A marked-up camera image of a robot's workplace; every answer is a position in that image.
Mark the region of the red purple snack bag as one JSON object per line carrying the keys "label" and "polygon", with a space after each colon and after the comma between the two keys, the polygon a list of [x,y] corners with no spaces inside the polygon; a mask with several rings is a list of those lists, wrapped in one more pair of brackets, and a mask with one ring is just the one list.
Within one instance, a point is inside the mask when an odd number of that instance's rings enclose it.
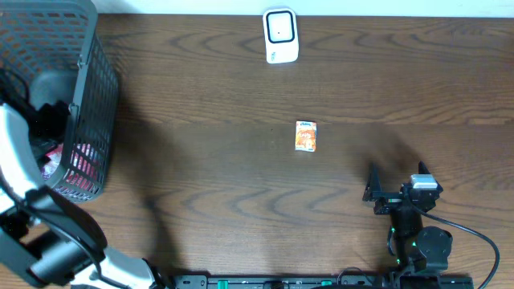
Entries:
{"label": "red purple snack bag", "polygon": [[100,192],[103,174],[102,157],[90,144],[78,144],[65,157],[63,145],[52,148],[43,157],[41,174],[52,181],[54,190],[65,196],[86,198]]}

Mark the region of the orange tissue pack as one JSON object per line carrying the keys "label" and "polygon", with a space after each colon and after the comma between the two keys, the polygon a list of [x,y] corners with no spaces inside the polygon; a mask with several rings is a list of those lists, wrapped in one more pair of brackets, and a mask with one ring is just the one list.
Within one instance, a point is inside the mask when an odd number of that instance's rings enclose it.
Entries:
{"label": "orange tissue pack", "polygon": [[313,121],[296,122],[295,150],[313,153],[316,151],[317,124]]}

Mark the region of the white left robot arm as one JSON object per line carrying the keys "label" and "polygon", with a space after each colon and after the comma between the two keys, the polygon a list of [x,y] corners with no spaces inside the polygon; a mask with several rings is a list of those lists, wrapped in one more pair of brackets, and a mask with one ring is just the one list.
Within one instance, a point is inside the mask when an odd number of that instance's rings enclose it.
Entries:
{"label": "white left robot arm", "polygon": [[45,184],[25,119],[1,106],[1,262],[32,287],[163,288],[142,258],[108,245],[90,214]]}

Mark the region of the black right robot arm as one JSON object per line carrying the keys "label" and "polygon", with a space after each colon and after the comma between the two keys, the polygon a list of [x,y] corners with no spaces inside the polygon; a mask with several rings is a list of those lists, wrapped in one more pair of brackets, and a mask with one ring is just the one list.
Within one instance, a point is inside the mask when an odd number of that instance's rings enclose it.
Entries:
{"label": "black right robot arm", "polygon": [[418,172],[402,183],[397,192],[383,190],[377,167],[369,168],[362,200],[374,203],[376,215],[390,216],[388,247],[397,257],[399,267],[409,274],[438,274],[448,268],[452,235],[422,223],[422,216],[435,208],[442,191],[423,162],[418,163]]}

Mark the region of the grey plastic mesh basket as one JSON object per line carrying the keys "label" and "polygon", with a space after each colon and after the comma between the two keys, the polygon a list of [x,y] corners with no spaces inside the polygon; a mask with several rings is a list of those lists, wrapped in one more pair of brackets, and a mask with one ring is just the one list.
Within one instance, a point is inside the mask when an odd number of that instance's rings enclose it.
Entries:
{"label": "grey plastic mesh basket", "polygon": [[46,103],[62,100],[70,116],[63,140],[68,157],[90,144],[102,157],[100,192],[108,173],[119,99],[116,73],[96,34],[98,13],[91,1],[36,0],[1,3],[1,98],[33,123]]}

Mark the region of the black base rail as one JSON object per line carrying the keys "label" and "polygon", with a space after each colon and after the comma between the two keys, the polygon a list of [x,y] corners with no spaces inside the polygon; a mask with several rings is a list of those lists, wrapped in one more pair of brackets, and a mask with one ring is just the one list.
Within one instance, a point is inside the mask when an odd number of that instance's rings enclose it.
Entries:
{"label": "black base rail", "polygon": [[377,273],[356,267],[336,275],[211,275],[196,272],[170,278],[176,289],[472,289],[463,275]]}

